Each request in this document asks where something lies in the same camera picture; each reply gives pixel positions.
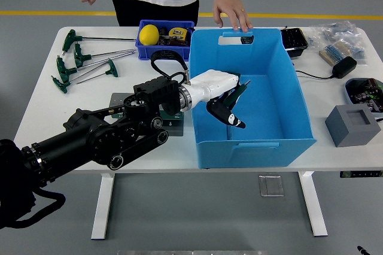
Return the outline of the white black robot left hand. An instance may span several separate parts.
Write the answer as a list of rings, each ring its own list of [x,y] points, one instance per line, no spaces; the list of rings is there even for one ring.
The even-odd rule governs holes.
[[[239,74],[210,69],[179,87],[181,111],[194,109],[200,102],[217,120],[228,126],[244,129],[246,124],[232,112],[239,97],[247,89]]]

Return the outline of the person's left hand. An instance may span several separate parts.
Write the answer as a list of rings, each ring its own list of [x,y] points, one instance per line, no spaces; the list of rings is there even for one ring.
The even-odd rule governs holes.
[[[241,29],[243,32],[248,32],[253,28],[253,24],[245,11],[245,7],[241,0],[214,0],[213,19],[219,28],[222,28],[224,23],[221,14],[225,14],[232,28],[236,31]]]

